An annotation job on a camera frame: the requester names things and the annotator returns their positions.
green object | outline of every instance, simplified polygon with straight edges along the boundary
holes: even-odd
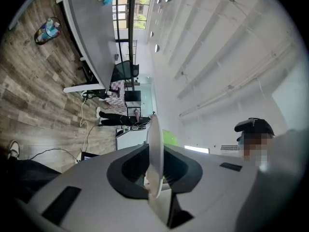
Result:
[[[168,145],[179,146],[177,137],[168,130],[163,130],[163,142]]]

shoe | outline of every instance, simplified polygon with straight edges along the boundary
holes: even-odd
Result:
[[[98,108],[97,108],[97,118],[101,118],[101,117],[100,117],[100,112],[101,112],[101,108],[98,107]]]
[[[15,157],[15,158],[19,159],[19,152],[20,152],[20,150],[19,150],[18,141],[16,141],[16,140],[11,141],[8,159],[10,157]]]

black chair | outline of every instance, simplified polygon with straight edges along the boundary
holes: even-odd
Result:
[[[133,67],[133,76],[131,75],[131,65]],[[117,82],[120,80],[131,80],[132,77],[138,77],[140,74],[140,65],[134,65],[130,60],[116,64],[114,71],[112,72],[111,82]]]

ceiling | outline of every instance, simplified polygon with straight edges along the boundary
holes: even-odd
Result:
[[[162,0],[150,31],[158,114],[181,145],[235,143],[232,125],[247,116],[267,118],[280,133],[289,128],[272,94],[307,58],[276,0]],[[224,115],[231,122],[213,142],[205,132]]]

railing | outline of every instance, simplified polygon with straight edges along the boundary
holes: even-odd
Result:
[[[117,36],[118,39],[116,42],[119,45],[119,52],[120,52],[120,59],[123,62],[122,52],[121,52],[121,45],[122,42],[128,42],[129,45],[129,60],[131,61],[131,83],[132,83],[132,90],[134,91],[134,77],[133,77],[133,24],[134,24],[134,8],[135,8],[135,0],[129,0],[128,6],[128,20],[127,20],[127,28],[128,28],[128,39],[120,39],[120,32],[119,32],[119,18],[118,18],[118,0],[116,0],[116,24],[117,24]]]

